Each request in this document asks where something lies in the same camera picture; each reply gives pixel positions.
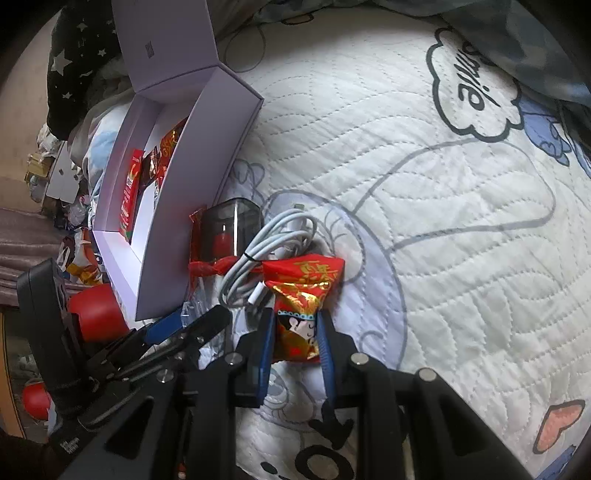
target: red cap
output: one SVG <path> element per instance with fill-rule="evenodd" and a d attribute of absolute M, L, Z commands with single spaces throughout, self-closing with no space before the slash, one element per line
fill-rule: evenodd
<path fill-rule="evenodd" d="M 129 332 L 109 284 L 82 290 L 70 298 L 70 313 L 78 315 L 85 342 L 112 342 Z"/>

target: cardboard box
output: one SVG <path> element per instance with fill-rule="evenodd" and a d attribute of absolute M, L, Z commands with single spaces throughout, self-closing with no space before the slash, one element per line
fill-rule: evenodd
<path fill-rule="evenodd" d="M 57 160 L 51 167 L 49 184 L 45 192 L 46 196 L 66 203 L 76 201 L 81 176 L 76 173 L 76 170 L 72 170 L 72 165 L 66 142 L 62 142 L 57 154 Z"/>
<path fill-rule="evenodd" d="M 205 0 L 113 0 L 136 95 L 109 158 L 94 235 L 126 321 L 168 314 L 183 302 L 191 220 L 214 205 L 262 97 L 223 65 Z M 133 149 L 149 151 L 189 116 L 154 206 L 146 189 L 131 244 L 119 233 Z"/>
<path fill-rule="evenodd" d="M 27 174 L 47 178 L 54 160 L 53 157 L 42 157 L 40 153 L 32 153 L 27 160 Z"/>

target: metal screw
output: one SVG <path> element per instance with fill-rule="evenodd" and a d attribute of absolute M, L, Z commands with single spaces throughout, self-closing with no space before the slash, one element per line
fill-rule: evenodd
<path fill-rule="evenodd" d="M 355 352 L 353 355 L 351 355 L 351 361 L 355 365 L 365 365 L 367 362 L 369 362 L 369 357 L 365 355 L 365 353 Z"/>
<path fill-rule="evenodd" d="M 238 365 L 242 363 L 242 355 L 238 352 L 231 352 L 226 355 L 226 363 L 228 365 Z"/>
<path fill-rule="evenodd" d="M 164 368 L 156 374 L 156 380 L 158 380 L 160 383 L 170 382 L 173 378 L 174 372 L 168 368 Z"/>
<path fill-rule="evenodd" d="M 418 376 L 424 382 L 432 382 L 437 378 L 435 370 L 432 368 L 422 368 L 418 371 Z"/>

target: quilted bedspread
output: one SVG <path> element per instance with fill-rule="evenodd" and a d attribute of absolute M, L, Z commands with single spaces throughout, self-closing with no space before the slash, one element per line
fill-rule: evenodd
<path fill-rule="evenodd" d="M 591 424 L 591 170 L 561 105 L 445 24 L 378 8 L 219 48 L 265 97 L 225 197 L 268 218 L 304 204 L 346 260 L 337 329 L 390 368 L 435 369 L 534 477 L 555 478 Z M 319 367 L 274 364 L 264 406 L 240 412 L 238 464 L 351 480 L 355 412 L 337 412 L 331 441 L 324 398 Z"/>

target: charging cable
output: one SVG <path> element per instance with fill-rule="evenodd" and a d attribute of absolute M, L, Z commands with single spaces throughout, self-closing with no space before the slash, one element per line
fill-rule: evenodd
<path fill-rule="evenodd" d="M 220 305 L 229 309 L 257 305 L 267 287 L 260 278 L 248 280 L 251 270 L 263 260 L 301 255 L 310 246 L 318 220 L 306 213 L 302 205 L 294 207 L 267 223 L 224 275 L 218 296 Z"/>

